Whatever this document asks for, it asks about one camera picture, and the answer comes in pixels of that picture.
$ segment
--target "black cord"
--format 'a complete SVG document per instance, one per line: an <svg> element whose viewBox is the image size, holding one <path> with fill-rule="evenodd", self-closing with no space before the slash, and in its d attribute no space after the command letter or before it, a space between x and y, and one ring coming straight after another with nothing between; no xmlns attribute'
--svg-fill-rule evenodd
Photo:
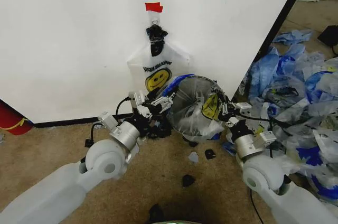
<svg viewBox="0 0 338 224"><path fill-rule="evenodd" d="M332 52L333 52L333 54L334 54L335 56L338 56L338 53L336 53L336 52L334 51L334 46L332 46Z"/></svg>
<svg viewBox="0 0 338 224"><path fill-rule="evenodd" d="M246 119L251 119L251 120L256 120L256 121L266 121L266 122L269 122L269 123L271 122L270 119L257 118L257 117L248 117L248 116L242 115L240 113L238 113L237 115L240 116L240 117L246 118Z"/></svg>
<svg viewBox="0 0 338 224"><path fill-rule="evenodd" d="M257 210L257 208L256 208L256 206L255 206L254 200L252 199L252 189L250 189L250 199L251 199L252 206L253 206L253 208L255 209L255 212L256 212L256 214L257 214L259 220L260 220L260 223L261 223L261 224L264 224L264 222L263 222L262 218L260 217L259 212L258 212L258 210Z"/></svg>
<svg viewBox="0 0 338 224"><path fill-rule="evenodd" d="M118 109L120 108L121 104L122 104L124 101L130 101L130 98L129 98L129 97L126 97L125 99L123 99L122 101L120 101L120 103L119 103L119 104L117 105L117 107L116 107L115 115L118 114Z"/></svg>
<svg viewBox="0 0 338 224"><path fill-rule="evenodd" d="M95 122L92 124L91 129L90 129L90 139L94 141L94 128L96 125L103 125L101 122Z"/></svg>
<svg viewBox="0 0 338 224"><path fill-rule="evenodd" d="M236 115L238 115L240 117L243 117L243 118L246 118L246 119L269 122L269 126L270 126L271 129L273 127L272 122L275 122L280 127L286 127L286 128L290 127L290 125L288 123L285 123L285 122L282 122L282 121L278 121L278 120L276 120L274 118L272 118L272 119L264 119L264 118L257 118L257 117L248 117L248 116L242 115L240 113L237 113Z"/></svg>

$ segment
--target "torn plastic piece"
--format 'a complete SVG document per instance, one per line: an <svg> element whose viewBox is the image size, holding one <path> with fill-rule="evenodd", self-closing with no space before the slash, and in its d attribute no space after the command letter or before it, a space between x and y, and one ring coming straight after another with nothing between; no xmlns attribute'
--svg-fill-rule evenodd
<svg viewBox="0 0 338 224"><path fill-rule="evenodd" d="M183 188L191 186L195 182L195 178L191 175L184 175L182 177Z"/></svg>
<svg viewBox="0 0 338 224"><path fill-rule="evenodd" d="M236 155L236 149L233 143L230 141L223 142L222 148L227 151L230 155L235 156Z"/></svg>
<svg viewBox="0 0 338 224"><path fill-rule="evenodd" d="M5 142L5 134L0 134L0 144Z"/></svg>
<svg viewBox="0 0 338 224"><path fill-rule="evenodd" d="M205 157L207 160L214 159L216 157L216 154L212 149L207 149L205 150Z"/></svg>
<svg viewBox="0 0 338 224"><path fill-rule="evenodd" d="M281 35L275 37L273 43L292 45L310 40L311 35L312 30L292 30L290 32L283 32Z"/></svg>
<svg viewBox="0 0 338 224"><path fill-rule="evenodd" d="M199 162L199 156L197 155L196 152L192 152L189 156L188 156L189 160L192 161L193 163L197 163Z"/></svg>

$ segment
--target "yellow smiley face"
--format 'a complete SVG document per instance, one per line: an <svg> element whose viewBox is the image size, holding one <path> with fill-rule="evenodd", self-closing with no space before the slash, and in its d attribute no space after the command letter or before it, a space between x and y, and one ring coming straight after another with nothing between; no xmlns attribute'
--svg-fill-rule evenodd
<svg viewBox="0 0 338 224"><path fill-rule="evenodd" d="M160 69L146 79L146 88L148 91L161 88L170 78L171 72L168 68Z"/></svg>

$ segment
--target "blue plastic bag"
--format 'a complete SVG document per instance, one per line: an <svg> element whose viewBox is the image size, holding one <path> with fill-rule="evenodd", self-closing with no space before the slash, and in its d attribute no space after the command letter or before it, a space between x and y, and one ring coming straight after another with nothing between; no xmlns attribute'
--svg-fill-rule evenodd
<svg viewBox="0 0 338 224"><path fill-rule="evenodd" d="M272 82L276 75L278 61L278 50L275 47L270 47L269 52L265 57L252 64L250 69L251 86L249 100L260 96L264 89Z"/></svg>
<svg viewBox="0 0 338 224"><path fill-rule="evenodd" d="M302 44L293 44L278 62L278 75L292 75L295 69L296 60L304 54L305 46Z"/></svg>
<svg viewBox="0 0 338 224"><path fill-rule="evenodd" d="M311 35L311 30L292 30L290 32L283 32L281 35L275 37L273 43L292 45L310 40Z"/></svg>
<svg viewBox="0 0 338 224"><path fill-rule="evenodd" d="M326 93L322 89L316 89L316 86L318 82L321 80L322 76L327 73L332 74L332 72L329 72L329 71L318 72L306 80L305 82L306 97L311 104L317 103L323 100L332 101L335 99L334 95L331 95L330 93Z"/></svg>

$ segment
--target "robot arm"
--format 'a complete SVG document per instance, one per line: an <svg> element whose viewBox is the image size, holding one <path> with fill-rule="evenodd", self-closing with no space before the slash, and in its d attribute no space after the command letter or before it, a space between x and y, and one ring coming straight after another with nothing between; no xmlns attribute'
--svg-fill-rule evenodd
<svg viewBox="0 0 338 224"><path fill-rule="evenodd" d="M119 179L138 153L138 143L149 134L149 122L155 114L170 108L174 94L146 101L140 92L129 93L134 115L121 125L109 113L99 116L110 130L112 139L92 145L86 158L67 164L18 196L0 214L0 223L57 224L84 201L88 191L106 179ZM261 155L276 138L272 132L254 137L245 121L238 121L238 111L249 104L232 104L225 97L219 119L233 134L237 160L243 168L243 180L270 206L278 223L338 223L311 193L296 186L284 175L275 160Z"/></svg>
<svg viewBox="0 0 338 224"><path fill-rule="evenodd" d="M138 153L153 115L170 108L161 97L148 102L140 92L129 93L134 114L121 125L109 113L99 120L112 139L96 142L84 159L67 164L14 199L0 214L1 224L57 224L84 201L87 192L106 179L119 179Z"/></svg>
<svg viewBox="0 0 338 224"><path fill-rule="evenodd" d="M292 182L274 159L261 154L276 138L272 132L254 137L245 120L236 119L236 114L249 108L247 103L224 102L219 116L232 132L244 183L263 198L280 224L338 223L338 219L310 192Z"/></svg>

